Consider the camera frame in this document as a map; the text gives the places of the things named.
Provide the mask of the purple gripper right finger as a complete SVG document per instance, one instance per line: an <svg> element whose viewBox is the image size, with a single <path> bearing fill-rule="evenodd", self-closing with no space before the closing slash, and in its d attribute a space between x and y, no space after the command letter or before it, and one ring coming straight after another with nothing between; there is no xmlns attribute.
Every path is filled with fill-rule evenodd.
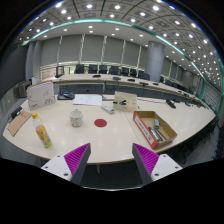
<svg viewBox="0 0 224 224"><path fill-rule="evenodd" d="M136 143L132 145L132 154L144 185L182 169L182 167L167 154L158 155Z"/></svg>

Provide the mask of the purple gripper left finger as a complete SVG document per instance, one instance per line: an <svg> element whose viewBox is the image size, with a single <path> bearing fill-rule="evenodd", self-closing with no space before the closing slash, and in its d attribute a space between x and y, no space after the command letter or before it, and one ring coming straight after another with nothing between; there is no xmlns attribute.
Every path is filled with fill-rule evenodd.
<svg viewBox="0 0 224 224"><path fill-rule="evenodd" d="M57 155L49 160L42 169L79 185L91 154L89 143L78 147L66 155Z"/></svg>

